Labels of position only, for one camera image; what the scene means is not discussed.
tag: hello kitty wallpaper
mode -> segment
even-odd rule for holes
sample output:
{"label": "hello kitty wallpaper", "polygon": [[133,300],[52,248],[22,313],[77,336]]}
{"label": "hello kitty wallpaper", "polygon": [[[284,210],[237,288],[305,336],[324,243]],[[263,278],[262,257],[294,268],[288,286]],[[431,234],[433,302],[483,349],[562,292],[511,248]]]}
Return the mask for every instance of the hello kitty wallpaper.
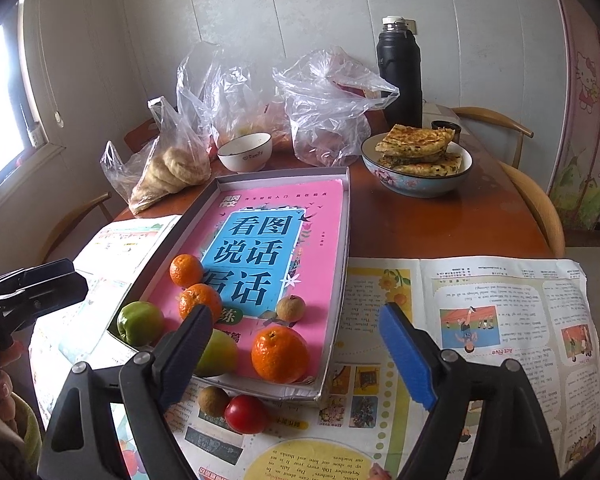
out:
{"label": "hello kitty wallpaper", "polygon": [[566,228],[593,229],[600,217],[600,32],[577,0],[559,0],[569,87],[558,167],[549,192]]}

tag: clear plastic bag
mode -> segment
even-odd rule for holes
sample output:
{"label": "clear plastic bag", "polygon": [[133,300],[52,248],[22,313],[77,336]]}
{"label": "clear plastic bag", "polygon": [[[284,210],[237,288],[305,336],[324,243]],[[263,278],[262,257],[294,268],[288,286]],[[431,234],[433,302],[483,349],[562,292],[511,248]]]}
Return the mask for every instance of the clear plastic bag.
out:
{"label": "clear plastic bag", "polygon": [[180,113],[164,97],[149,101],[160,134],[126,164],[113,143],[107,143],[100,166],[132,213],[147,209],[170,193],[202,184],[211,176],[206,116],[196,101],[178,93]]}
{"label": "clear plastic bag", "polygon": [[371,135],[364,113],[387,107],[399,94],[339,46],[273,69],[273,79],[285,99],[296,157],[312,166],[352,164]]}
{"label": "clear plastic bag", "polygon": [[195,44],[178,67],[178,94],[198,99],[205,128],[218,148],[259,132],[271,134],[274,145],[290,137],[282,98],[267,98],[274,93],[273,79],[267,79],[270,88],[260,88],[252,79],[253,70],[233,60],[221,46],[205,41]]}

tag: cup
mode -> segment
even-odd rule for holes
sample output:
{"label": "cup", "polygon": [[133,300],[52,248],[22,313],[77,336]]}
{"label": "cup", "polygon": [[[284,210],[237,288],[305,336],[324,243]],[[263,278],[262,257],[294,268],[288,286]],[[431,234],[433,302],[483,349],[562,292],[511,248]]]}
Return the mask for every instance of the cup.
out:
{"label": "cup", "polygon": [[450,121],[431,121],[431,127],[433,130],[441,130],[442,128],[448,128],[454,131],[454,142],[460,144],[460,132],[462,126],[460,124],[452,123]]}

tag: floral bowl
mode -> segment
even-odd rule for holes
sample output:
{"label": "floral bowl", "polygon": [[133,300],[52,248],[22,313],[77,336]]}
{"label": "floral bowl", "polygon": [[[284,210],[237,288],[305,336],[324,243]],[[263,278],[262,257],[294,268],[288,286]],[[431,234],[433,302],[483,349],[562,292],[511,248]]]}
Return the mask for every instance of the floral bowl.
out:
{"label": "floral bowl", "polygon": [[416,198],[433,198],[454,190],[462,184],[469,174],[472,166],[471,155],[455,142],[450,142],[446,149],[449,153],[459,153],[462,156],[460,171],[455,175],[414,176],[380,166],[378,160],[382,153],[376,152],[376,145],[385,135],[379,134],[365,140],[362,144],[362,159],[365,161],[366,168],[391,191]]}

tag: wooden table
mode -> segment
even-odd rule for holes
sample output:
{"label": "wooden table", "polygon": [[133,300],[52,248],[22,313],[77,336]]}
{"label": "wooden table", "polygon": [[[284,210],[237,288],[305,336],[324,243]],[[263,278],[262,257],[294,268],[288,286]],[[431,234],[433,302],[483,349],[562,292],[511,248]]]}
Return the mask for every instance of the wooden table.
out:
{"label": "wooden table", "polygon": [[[458,118],[450,117],[448,111],[437,118],[458,122]],[[378,133],[382,131],[378,130],[381,127],[372,129]],[[439,198],[409,198],[394,193],[366,170],[362,160],[349,167],[349,256],[443,258],[483,254],[554,257],[538,224],[498,161],[465,130],[460,142],[474,158],[474,166],[459,189]],[[218,160],[211,167],[212,176],[231,174]],[[274,152],[263,171],[306,167],[292,151],[286,150]],[[138,216],[158,218],[182,214],[203,188],[184,189]],[[116,220],[129,218],[133,216],[125,209]]]}

